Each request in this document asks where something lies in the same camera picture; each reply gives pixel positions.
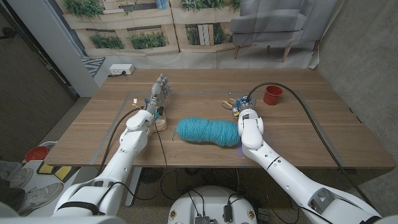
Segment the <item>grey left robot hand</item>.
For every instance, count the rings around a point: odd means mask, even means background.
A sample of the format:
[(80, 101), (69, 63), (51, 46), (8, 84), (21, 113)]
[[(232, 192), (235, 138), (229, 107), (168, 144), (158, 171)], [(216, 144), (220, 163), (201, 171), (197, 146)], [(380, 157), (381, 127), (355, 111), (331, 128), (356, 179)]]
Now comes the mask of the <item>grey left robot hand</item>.
[(163, 106), (164, 101), (170, 92), (171, 87), (169, 85), (169, 81), (167, 77), (161, 73), (152, 86), (150, 97), (146, 103), (146, 111), (155, 114), (157, 110)]

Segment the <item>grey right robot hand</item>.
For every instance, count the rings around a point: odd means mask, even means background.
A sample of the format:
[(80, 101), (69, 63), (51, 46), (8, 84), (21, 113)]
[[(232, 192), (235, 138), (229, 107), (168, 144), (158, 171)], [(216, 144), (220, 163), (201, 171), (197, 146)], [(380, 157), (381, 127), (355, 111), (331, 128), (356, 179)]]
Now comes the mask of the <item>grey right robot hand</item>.
[(235, 99), (235, 103), (233, 103), (232, 111), (235, 116), (240, 114), (243, 110), (246, 109), (254, 109), (256, 105), (256, 98), (254, 96), (251, 96), (250, 99), (248, 100), (247, 96), (240, 96)]

